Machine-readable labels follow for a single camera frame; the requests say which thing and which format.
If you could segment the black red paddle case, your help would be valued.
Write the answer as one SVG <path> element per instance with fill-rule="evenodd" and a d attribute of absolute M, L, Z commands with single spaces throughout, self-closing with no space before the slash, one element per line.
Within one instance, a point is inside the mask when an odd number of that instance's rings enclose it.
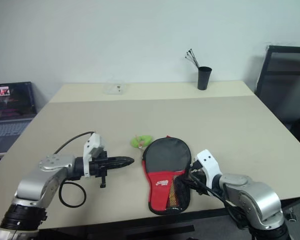
<path fill-rule="evenodd" d="M 185 211 L 191 199 L 191 190 L 176 180 L 187 174 L 192 161 L 188 145 L 175 137 L 153 141 L 142 154 L 142 167 L 149 184 L 148 208 L 159 216 L 179 214 Z M 174 184 L 179 207 L 168 207 L 171 184 Z"/>

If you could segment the green zipper pull charm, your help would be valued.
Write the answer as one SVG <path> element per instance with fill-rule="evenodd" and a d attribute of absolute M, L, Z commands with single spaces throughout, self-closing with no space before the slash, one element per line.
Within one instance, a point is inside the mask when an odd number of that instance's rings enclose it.
<path fill-rule="evenodd" d="M 138 136 L 136 135 L 131 141 L 130 141 L 130 145 L 133 148 L 138 148 L 138 149 L 142 149 L 144 147 L 147 147 L 149 144 L 151 144 L 153 141 L 152 136 L 150 135 L 141 135 Z"/>

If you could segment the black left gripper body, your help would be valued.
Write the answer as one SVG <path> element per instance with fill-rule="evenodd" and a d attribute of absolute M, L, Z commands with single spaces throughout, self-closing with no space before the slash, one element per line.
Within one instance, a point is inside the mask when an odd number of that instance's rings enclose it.
<path fill-rule="evenodd" d="M 110 166 L 107 151 L 102 151 L 97 157 L 92 157 L 89 163 L 89 174 L 101 178 L 100 188 L 106 187 L 106 176 Z"/>

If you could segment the black plastic cup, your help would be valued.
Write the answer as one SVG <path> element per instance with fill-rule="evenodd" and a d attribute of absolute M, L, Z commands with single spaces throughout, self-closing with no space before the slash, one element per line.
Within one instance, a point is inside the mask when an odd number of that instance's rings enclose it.
<path fill-rule="evenodd" d="M 207 66 L 201 66 L 198 68 L 197 88 L 199 90 L 204 91 L 207 89 L 211 72 L 212 69 Z"/>

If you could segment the grey open laptop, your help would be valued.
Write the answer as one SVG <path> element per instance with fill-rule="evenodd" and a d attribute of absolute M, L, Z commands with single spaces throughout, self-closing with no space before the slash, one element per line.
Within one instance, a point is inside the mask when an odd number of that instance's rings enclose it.
<path fill-rule="evenodd" d="M 9 150 L 36 115 L 30 81 L 0 84 L 0 154 Z"/>

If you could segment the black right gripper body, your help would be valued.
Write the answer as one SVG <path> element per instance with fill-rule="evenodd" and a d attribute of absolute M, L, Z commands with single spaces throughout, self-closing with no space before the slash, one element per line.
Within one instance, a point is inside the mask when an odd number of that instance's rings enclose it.
<path fill-rule="evenodd" d="M 197 193 L 208 193 L 206 189 L 206 176 L 201 170 L 190 169 L 189 171 L 189 187 Z"/>

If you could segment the clear plastic container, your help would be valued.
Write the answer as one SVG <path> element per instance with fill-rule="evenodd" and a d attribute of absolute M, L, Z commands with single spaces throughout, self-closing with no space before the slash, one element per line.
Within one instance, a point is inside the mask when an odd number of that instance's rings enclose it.
<path fill-rule="evenodd" d="M 106 95 L 123 95 L 126 92 L 126 84 L 122 81 L 109 81 L 103 85 L 103 93 Z"/>

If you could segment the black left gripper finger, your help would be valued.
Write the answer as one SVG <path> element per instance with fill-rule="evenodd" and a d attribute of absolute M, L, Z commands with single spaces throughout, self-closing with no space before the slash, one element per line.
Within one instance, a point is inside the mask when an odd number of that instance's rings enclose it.
<path fill-rule="evenodd" d="M 109 161 L 114 164 L 132 164 L 135 160 L 131 157 L 127 156 L 114 156 L 110 157 Z"/>
<path fill-rule="evenodd" d="M 131 165 L 133 162 L 128 162 L 128 161 L 124 161 L 124 162 L 115 162 L 115 163 L 111 163 L 109 165 L 109 169 L 120 169 L 126 166 Z"/>

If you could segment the black mesh office chair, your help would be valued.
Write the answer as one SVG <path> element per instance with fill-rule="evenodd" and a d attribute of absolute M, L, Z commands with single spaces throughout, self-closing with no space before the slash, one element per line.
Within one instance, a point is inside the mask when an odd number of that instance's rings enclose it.
<path fill-rule="evenodd" d="M 254 93 L 300 142 L 300 46 L 268 46 Z"/>

